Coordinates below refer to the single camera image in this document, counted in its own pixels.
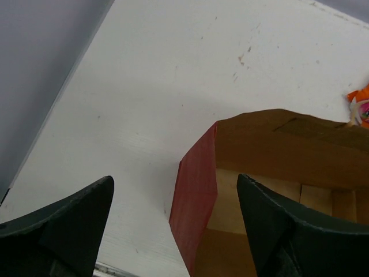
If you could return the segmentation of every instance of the candy wrapper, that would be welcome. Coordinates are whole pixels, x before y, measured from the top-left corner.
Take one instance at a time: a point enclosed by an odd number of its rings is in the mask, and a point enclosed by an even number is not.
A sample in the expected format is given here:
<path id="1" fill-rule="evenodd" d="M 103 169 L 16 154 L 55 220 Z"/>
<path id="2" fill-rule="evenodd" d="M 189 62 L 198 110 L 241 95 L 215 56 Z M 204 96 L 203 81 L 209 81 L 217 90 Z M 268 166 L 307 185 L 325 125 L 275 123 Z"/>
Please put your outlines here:
<path id="1" fill-rule="evenodd" d="M 361 91 L 347 94 L 350 102 L 351 118 L 348 125 L 358 125 L 369 128 L 369 85 Z"/>

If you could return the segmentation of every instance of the cardboard box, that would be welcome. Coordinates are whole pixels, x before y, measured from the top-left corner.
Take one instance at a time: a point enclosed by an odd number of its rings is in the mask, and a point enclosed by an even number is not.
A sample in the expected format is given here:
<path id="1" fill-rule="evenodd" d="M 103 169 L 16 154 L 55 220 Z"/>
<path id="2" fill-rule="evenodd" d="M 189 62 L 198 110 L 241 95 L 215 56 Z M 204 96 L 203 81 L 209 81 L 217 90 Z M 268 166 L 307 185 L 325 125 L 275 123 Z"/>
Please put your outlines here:
<path id="1" fill-rule="evenodd" d="M 369 224 L 369 130 L 344 126 L 286 110 L 216 122 L 184 156 L 176 180 L 170 226 L 190 275 L 257 275 L 239 173 L 319 212 Z"/>

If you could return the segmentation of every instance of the dirt speck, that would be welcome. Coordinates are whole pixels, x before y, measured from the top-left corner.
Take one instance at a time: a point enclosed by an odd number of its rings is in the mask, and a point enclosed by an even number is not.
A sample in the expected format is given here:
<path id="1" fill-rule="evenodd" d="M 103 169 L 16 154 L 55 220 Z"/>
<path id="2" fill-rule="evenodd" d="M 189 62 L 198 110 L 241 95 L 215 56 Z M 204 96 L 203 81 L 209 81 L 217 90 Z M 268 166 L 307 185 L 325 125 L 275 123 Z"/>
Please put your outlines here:
<path id="1" fill-rule="evenodd" d="M 238 57 L 238 60 L 240 61 L 241 65 L 244 66 L 244 62 L 242 62 L 244 54 Z"/>

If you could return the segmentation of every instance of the white surface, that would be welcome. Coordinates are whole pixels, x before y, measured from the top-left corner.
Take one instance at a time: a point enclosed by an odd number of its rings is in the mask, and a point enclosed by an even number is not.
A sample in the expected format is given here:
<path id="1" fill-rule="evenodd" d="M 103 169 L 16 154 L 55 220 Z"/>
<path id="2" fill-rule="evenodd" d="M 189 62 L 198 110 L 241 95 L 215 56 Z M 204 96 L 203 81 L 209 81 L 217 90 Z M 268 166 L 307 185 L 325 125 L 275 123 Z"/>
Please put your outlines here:
<path id="1" fill-rule="evenodd" d="M 116 0 L 1 221 L 110 174 L 98 260 L 142 277 L 188 276 L 168 217 L 178 162 L 200 135 L 266 108 L 347 121 L 342 94 L 368 81 L 368 25 L 311 3 Z"/>

